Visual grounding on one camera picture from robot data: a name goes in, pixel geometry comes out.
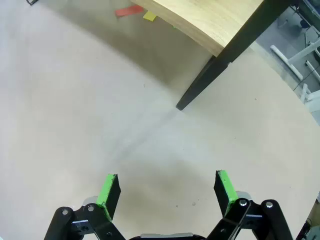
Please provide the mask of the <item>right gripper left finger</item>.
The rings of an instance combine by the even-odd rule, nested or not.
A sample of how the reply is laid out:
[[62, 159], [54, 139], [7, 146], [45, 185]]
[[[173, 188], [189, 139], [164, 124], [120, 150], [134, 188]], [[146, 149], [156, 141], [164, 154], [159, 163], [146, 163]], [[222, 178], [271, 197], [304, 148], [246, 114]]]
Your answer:
[[123, 240], [123, 235], [112, 223], [121, 188], [117, 174], [108, 174], [94, 202], [74, 211], [62, 206], [56, 209], [47, 232], [46, 240], [82, 240], [94, 234], [98, 240]]

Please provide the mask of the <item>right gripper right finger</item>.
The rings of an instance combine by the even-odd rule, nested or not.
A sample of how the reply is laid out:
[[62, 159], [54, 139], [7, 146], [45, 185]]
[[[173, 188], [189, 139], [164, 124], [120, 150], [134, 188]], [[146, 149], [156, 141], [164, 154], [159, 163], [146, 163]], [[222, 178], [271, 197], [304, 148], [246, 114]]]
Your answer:
[[207, 236], [208, 240], [234, 240], [243, 229], [257, 240], [291, 240], [287, 221], [279, 203], [267, 199], [261, 204], [239, 197], [225, 170], [215, 172], [214, 192], [222, 219]]

